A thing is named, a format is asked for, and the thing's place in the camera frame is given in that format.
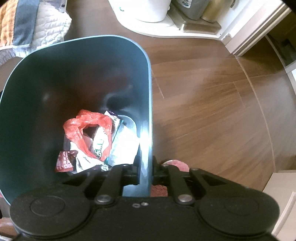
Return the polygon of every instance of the red plastic bag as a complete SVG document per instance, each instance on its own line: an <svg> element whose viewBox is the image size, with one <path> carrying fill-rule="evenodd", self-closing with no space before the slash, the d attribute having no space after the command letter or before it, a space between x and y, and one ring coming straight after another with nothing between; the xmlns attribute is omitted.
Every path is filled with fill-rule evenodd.
<svg viewBox="0 0 296 241"><path fill-rule="evenodd" d="M89 157L97 158L88 150L83 140L83 129L94 126L101 126L108 136L109 145L103 151L102 157L100 158L101 161L105 161L112 148L112 119L109 116L97 112L90 112L89 110L80 110L76 118L69 119L64 123L63 128L67 138L74 142L81 151Z"/></svg>

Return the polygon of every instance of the trash can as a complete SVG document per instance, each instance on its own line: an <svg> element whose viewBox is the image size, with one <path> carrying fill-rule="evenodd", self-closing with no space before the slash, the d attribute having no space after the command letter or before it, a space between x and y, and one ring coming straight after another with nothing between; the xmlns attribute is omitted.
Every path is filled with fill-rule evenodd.
<svg viewBox="0 0 296 241"><path fill-rule="evenodd" d="M148 196L152 171L151 66L130 39L101 35L33 52L12 71L0 98L0 189L8 203L60 180L63 123L80 109L132 118L140 146L134 164L140 184L125 196Z"/></svg>

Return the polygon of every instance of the white base stand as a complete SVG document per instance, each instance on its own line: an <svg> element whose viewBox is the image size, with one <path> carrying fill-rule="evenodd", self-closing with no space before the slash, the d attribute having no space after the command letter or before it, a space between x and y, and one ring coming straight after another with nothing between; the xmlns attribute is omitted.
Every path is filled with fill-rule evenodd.
<svg viewBox="0 0 296 241"><path fill-rule="evenodd" d="M161 22L142 22L133 18L128 11L125 11L123 1L109 0L109 3L119 23L127 29L139 34L158 38L218 39L217 35L213 34L184 33L176 27L168 15L166 15L165 19Z"/></svg>

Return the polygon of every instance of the metal bolt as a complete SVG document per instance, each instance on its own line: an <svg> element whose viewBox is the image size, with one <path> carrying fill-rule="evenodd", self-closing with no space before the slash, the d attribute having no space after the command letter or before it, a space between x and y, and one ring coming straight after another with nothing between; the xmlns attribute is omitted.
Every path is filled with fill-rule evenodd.
<svg viewBox="0 0 296 241"><path fill-rule="evenodd" d="M148 202L141 202L141 205L142 205L142 206L148 206L149 203L148 203Z"/></svg>
<svg viewBox="0 0 296 241"><path fill-rule="evenodd" d="M180 202L191 202L193 197L188 194L182 194L178 196Z"/></svg>
<svg viewBox="0 0 296 241"><path fill-rule="evenodd" d="M107 194L103 194L103 195L99 195L96 200L100 203L106 203L106 202L110 202L112 200L112 197L110 197Z"/></svg>
<svg viewBox="0 0 296 241"><path fill-rule="evenodd" d="M141 207L141 205L139 203L134 203L132 206L135 207L135 208Z"/></svg>

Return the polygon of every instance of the gray fabric strap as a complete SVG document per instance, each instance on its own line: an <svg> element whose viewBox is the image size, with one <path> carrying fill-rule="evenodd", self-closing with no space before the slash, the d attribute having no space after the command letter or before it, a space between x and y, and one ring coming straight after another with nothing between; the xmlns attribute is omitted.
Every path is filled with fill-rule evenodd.
<svg viewBox="0 0 296 241"><path fill-rule="evenodd" d="M40 0L19 0L15 13L14 46L32 43Z"/></svg>

